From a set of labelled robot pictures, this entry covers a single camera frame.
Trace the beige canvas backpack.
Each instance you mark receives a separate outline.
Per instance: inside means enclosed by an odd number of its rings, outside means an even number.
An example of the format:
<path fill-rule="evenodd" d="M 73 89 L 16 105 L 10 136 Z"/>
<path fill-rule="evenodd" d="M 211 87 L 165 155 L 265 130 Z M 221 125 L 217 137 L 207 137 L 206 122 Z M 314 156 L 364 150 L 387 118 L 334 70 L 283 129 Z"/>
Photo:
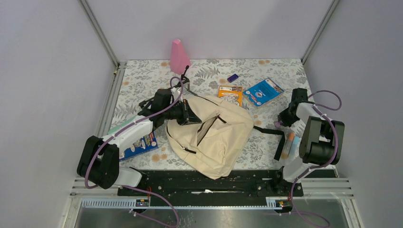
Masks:
<path fill-rule="evenodd" d="M 233 169 L 275 168 L 274 155 L 281 136 L 259 131 L 253 112 L 216 96 L 191 96 L 191 110 L 200 123 L 179 125 L 169 120 L 165 127 L 173 152 L 204 176 L 216 180 Z"/>

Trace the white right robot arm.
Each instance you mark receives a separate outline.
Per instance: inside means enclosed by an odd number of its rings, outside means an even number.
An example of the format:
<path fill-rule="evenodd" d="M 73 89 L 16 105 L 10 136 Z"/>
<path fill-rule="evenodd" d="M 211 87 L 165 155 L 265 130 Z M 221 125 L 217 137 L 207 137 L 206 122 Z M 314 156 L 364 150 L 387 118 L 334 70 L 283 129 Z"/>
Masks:
<path fill-rule="evenodd" d="M 304 177 L 316 169 L 337 164 L 341 156 L 345 124 L 329 118 L 309 97 L 307 89 L 293 89 L 288 107 L 278 115 L 279 126 L 291 127 L 299 120 L 305 124 L 298 157 L 281 167 L 272 183 L 273 191 L 280 196 L 291 195 Z"/>

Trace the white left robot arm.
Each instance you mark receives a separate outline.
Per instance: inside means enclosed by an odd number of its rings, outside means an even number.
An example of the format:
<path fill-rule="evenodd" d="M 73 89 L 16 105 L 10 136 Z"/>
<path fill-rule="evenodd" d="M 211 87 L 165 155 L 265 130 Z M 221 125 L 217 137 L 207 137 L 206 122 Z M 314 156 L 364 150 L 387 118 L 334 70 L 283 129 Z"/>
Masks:
<path fill-rule="evenodd" d="M 129 186 L 135 195 L 147 191 L 141 172 L 119 165 L 120 155 L 166 120 L 176 120 L 179 125 L 201 123 L 188 101 L 182 97 L 184 84 L 188 82 L 185 75 L 172 77 L 168 89 L 158 89 L 152 98 L 139 104 L 141 111 L 131 121 L 108 135 L 93 135 L 87 139 L 77 166 L 77 174 L 84 178 L 87 189 Z"/>

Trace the clear pen pack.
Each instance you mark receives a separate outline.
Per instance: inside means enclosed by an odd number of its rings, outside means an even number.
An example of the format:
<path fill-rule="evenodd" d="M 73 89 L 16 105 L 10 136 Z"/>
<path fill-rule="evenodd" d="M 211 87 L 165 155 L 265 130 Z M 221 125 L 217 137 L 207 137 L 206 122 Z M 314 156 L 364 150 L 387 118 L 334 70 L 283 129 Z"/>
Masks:
<path fill-rule="evenodd" d="M 295 133 L 291 132 L 288 135 L 279 159 L 282 166 L 290 164 L 295 159 L 299 141 L 300 138 Z"/>

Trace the black compass tool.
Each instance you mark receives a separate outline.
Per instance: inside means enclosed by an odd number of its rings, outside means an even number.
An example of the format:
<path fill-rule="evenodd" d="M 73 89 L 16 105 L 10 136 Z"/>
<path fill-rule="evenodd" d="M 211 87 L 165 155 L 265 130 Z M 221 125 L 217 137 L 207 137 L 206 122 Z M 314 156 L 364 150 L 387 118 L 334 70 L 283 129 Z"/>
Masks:
<path fill-rule="evenodd" d="M 185 104 L 187 101 L 183 98 L 182 93 L 184 84 L 190 82 L 189 78 L 186 77 L 189 67 L 189 65 L 185 67 L 184 73 L 181 74 L 180 81 L 176 85 L 171 85 L 170 88 L 166 89 L 158 89 L 152 98 L 140 102 L 141 111 L 138 115 L 149 116 Z"/>

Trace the blue booklet right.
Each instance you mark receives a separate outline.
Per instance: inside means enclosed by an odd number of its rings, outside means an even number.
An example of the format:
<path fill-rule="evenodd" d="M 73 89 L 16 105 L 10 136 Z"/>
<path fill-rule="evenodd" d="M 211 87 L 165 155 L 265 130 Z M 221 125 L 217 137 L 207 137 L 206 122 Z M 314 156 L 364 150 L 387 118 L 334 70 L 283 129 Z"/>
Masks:
<path fill-rule="evenodd" d="M 268 77 L 244 90 L 243 95 L 255 107 L 261 107 L 279 97 L 284 91 L 282 87 Z"/>

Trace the blue picture book left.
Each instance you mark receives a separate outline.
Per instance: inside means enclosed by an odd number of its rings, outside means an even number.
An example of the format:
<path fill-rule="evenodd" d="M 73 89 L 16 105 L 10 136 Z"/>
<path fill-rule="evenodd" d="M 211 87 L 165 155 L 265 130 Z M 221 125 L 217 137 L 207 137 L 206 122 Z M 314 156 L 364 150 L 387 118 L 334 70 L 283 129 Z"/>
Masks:
<path fill-rule="evenodd" d="M 119 155 L 119 161 L 125 161 L 132 157 L 158 149 L 158 143 L 154 133 L 150 133 L 131 144 Z"/>

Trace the pink cone-shaped object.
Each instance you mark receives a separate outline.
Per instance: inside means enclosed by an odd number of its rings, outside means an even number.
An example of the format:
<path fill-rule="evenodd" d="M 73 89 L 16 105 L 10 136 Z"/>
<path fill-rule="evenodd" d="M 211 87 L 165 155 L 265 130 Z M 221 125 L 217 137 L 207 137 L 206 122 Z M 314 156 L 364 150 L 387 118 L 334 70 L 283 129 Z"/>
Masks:
<path fill-rule="evenodd" d="M 185 72 L 187 66 L 191 66 L 190 58 L 182 42 L 179 39 L 175 39 L 171 46 L 170 69 L 172 72 L 181 75 Z"/>

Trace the orange booklet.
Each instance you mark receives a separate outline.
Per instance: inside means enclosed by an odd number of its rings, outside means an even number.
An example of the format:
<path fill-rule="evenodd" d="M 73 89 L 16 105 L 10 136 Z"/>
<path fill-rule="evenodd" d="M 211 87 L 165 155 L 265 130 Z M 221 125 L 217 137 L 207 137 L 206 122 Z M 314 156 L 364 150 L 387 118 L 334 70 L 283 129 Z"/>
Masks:
<path fill-rule="evenodd" d="M 242 96 L 243 96 L 242 91 L 243 91 L 242 86 L 221 85 L 218 88 L 217 97 L 226 100 L 230 103 L 233 103 L 235 105 L 242 106 Z"/>

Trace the small purple box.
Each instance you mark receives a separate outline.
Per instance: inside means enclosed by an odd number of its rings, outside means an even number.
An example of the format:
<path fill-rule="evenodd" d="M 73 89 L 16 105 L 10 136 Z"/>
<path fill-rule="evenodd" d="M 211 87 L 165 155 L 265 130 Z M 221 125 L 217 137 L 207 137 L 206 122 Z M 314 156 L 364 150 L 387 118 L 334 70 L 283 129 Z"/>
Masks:
<path fill-rule="evenodd" d="M 227 81 L 229 83 L 232 83 L 233 81 L 237 80 L 239 78 L 239 76 L 237 74 L 233 74 L 230 77 L 227 78 Z"/>

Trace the green tube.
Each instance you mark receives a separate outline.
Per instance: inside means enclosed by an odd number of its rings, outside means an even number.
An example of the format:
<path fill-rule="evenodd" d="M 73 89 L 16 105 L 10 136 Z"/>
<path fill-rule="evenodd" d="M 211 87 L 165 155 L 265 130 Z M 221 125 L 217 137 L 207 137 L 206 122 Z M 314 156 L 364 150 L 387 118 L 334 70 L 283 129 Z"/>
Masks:
<path fill-rule="evenodd" d="M 115 135 L 115 134 L 117 134 L 118 132 L 120 132 L 121 130 L 124 131 L 124 130 L 125 130 L 130 124 L 132 124 L 132 123 L 133 123 L 132 121 L 126 121 L 126 122 L 124 122 L 124 123 L 122 123 L 122 124 L 120 124 L 120 125 L 118 125 L 118 126 L 115 126 L 115 127 L 112 128 L 112 129 L 110 129 L 107 134 Z"/>

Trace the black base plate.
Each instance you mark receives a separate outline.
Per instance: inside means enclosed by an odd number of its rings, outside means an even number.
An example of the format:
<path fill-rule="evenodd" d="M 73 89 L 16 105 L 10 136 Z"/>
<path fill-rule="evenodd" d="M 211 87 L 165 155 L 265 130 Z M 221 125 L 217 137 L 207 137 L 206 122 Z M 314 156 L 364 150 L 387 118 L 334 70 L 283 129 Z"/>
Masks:
<path fill-rule="evenodd" d="M 277 170 L 235 170 L 216 180 L 198 171 L 143 170 L 138 185 L 166 198 L 175 207 L 265 206 L 267 197 L 287 198 L 291 183 Z"/>

